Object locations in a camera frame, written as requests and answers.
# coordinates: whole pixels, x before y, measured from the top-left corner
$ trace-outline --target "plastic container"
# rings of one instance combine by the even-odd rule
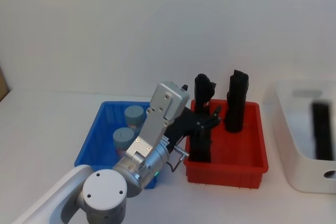
[[[222,106],[221,118],[227,110],[226,100],[210,100],[210,113]],[[259,105],[246,102],[243,130],[230,133],[224,122],[211,131],[211,163],[184,161],[188,182],[259,188],[263,173],[268,170]],[[189,151],[189,138],[186,151]]]
[[[90,165],[93,170],[111,169],[118,161],[117,150],[113,144],[113,133],[121,127],[127,127],[124,111],[127,107],[139,105],[146,109],[149,102],[103,102],[94,119],[91,129],[80,150],[75,166]],[[155,187],[156,177],[146,189]]]
[[[330,100],[332,106],[332,132],[335,143],[335,81],[280,81],[276,84],[275,110],[272,118],[274,138],[289,184],[299,191],[310,193],[336,193],[336,177],[325,174],[336,170],[336,161],[317,160],[311,103]]]

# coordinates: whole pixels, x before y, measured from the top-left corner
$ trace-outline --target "bottle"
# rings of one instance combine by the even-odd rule
[[[113,133],[113,143],[119,158],[125,155],[135,138],[134,130],[127,127],[119,128]]]
[[[127,126],[134,130],[135,137],[137,137],[145,121],[145,114],[143,107],[138,105],[127,107],[124,112],[124,117]]]

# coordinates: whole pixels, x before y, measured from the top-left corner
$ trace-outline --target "blue plastic bin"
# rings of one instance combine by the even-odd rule
[[[127,127],[124,111],[128,106],[139,105],[146,109],[149,102],[103,102],[94,119],[91,129],[80,150],[75,166],[90,165],[93,170],[111,169],[118,161],[117,151],[113,144],[113,133],[121,127]],[[156,177],[146,189],[155,187]]]

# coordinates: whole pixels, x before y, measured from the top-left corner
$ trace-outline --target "blue cap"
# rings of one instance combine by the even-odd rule
[[[135,140],[134,131],[130,128],[119,128],[113,133],[115,148],[128,148]]]
[[[138,105],[127,107],[124,115],[127,125],[140,125],[145,121],[144,109]]]

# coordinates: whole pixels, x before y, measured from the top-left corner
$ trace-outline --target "red plastic bin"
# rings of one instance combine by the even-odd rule
[[[227,110],[226,100],[211,100],[210,112],[213,113],[219,105],[223,119]],[[195,101],[192,101],[191,109],[194,107]],[[246,102],[241,132],[227,132],[222,120],[212,129],[211,139],[211,163],[184,161],[188,182],[259,188],[262,175],[268,170],[259,105]],[[187,152],[190,150],[189,137],[185,149]]]

